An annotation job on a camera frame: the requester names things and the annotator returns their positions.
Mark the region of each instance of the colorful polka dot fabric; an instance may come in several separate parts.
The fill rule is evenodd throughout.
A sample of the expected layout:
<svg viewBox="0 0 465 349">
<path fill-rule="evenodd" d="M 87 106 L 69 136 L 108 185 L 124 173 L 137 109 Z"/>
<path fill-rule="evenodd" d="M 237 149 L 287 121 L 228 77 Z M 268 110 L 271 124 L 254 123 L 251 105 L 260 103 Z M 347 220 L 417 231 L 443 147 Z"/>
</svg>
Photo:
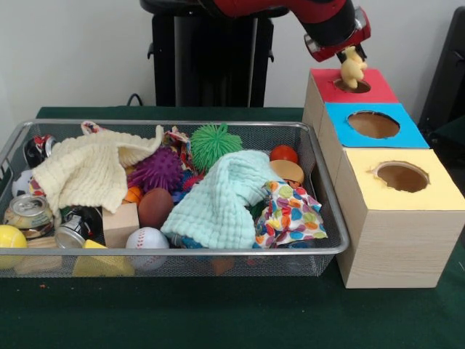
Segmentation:
<svg viewBox="0 0 465 349">
<path fill-rule="evenodd" d="M 305 189 L 275 181 L 266 182 L 264 189 L 270 203 L 256 221 L 254 248 L 291 246 L 297 241 L 328 237 L 320 216 L 321 205 Z"/>
</svg>

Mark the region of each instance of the white wall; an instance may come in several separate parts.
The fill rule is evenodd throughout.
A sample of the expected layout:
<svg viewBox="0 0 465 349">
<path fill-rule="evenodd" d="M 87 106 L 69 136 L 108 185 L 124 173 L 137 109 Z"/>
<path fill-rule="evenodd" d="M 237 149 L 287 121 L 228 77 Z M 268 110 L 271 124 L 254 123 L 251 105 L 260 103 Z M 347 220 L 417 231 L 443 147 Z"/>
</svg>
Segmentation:
<svg viewBox="0 0 465 349">
<path fill-rule="evenodd" d="M 5 1 L 0 75 L 15 123 L 43 105 L 123 105 L 133 92 L 153 104 L 151 41 L 138 0 Z"/>
<path fill-rule="evenodd" d="M 153 104 L 146 59 L 151 15 L 138 0 L 3 1 L 0 11 L 0 143 L 43 105 L 122 105 L 132 92 Z M 418 118 L 453 10 L 463 0 L 360 0 L 373 27 L 364 45 L 406 108 Z M 267 106 L 303 106 L 310 67 L 292 15 L 275 20 Z"/>
</svg>

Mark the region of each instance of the metal wire basket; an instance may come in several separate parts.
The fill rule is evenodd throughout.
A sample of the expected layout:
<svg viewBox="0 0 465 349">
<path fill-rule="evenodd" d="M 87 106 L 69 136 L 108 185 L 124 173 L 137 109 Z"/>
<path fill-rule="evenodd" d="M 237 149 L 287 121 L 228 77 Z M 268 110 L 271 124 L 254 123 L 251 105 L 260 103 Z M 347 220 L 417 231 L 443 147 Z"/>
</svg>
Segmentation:
<svg viewBox="0 0 465 349">
<path fill-rule="evenodd" d="M 82 135 L 81 120 L 33 120 L 16 128 L 0 152 L 4 178 L 1 181 L 0 214 L 12 199 L 12 179 L 26 169 L 23 145 L 35 135 L 54 135 L 57 141 Z M 192 134 L 206 122 L 192 121 L 98 121 L 103 127 L 128 132 L 141 137 L 153 137 L 155 126 L 168 129 L 178 126 L 181 132 Z M 328 238 L 315 240 L 308 249 L 0 249 L 0 259 L 22 259 L 22 264 L 39 266 L 0 270 L 0 277 L 71 277 L 78 258 L 100 268 L 105 260 L 115 256 L 145 259 L 163 256 L 165 263 L 150 272 L 136 271 L 135 276 L 319 276 L 335 254 L 349 245 L 346 225 L 326 169 L 313 129 L 288 122 L 229 122 L 229 132 L 239 135 L 245 149 L 269 153 L 276 145 L 286 144 L 296 149 L 306 177 L 304 187 L 321 204 Z"/>
</svg>

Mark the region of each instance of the black stand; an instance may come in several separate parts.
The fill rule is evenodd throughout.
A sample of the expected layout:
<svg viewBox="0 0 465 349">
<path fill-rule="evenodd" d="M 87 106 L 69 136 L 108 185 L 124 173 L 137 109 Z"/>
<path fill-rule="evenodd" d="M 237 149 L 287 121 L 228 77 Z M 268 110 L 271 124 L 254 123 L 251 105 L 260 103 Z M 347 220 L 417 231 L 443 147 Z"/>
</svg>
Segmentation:
<svg viewBox="0 0 465 349">
<path fill-rule="evenodd" d="M 263 107 L 272 57 L 274 9 L 236 20 L 202 7 L 157 7 L 141 0 L 152 19 L 156 105 Z"/>
<path fill-rule="evenodd" d="M 463 117 L 465 117 L 465 7 L 459 7 L 450 24 L 418 127 L 465 195 L 465 122 L 460 119 Z M 459 132 L 461 139 L 458 141 L 457 136 L 451 137 L 457 133 L 456 127 L 462 128 Z M 461 239 L 465 246 L 464 232 Z"/>
</svg>

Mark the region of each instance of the green table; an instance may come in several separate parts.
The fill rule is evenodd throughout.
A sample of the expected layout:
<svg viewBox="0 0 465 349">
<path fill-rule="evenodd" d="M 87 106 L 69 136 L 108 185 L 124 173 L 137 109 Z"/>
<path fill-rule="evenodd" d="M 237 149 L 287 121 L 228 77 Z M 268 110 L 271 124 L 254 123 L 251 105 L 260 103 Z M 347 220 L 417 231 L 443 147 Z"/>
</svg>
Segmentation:
<svg viewBox="0 0 465 349">
<path fill-rule="evenodd" d="M 301 109 L 43 108 L 39 118 L 298 121 Z M 464 348 L 465 249 L 436 289 L 320 278 L 0 279 L 2 348 Z"/>
</svg>

